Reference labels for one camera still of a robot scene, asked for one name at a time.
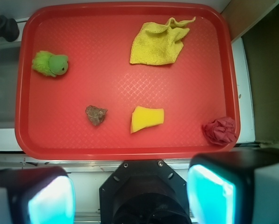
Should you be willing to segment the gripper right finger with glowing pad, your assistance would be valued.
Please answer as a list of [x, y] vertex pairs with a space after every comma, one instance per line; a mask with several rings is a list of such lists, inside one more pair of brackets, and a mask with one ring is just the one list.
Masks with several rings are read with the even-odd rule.
[[187, 195], [200, 224], [279, 224], [279, 149], [197, 154]]

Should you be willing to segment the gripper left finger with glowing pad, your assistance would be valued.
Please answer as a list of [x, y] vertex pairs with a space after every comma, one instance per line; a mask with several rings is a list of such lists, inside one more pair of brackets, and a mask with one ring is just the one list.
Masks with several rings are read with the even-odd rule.
[[0, 224], [72, 224], [75, 190], [61, 167], [1, 169]]

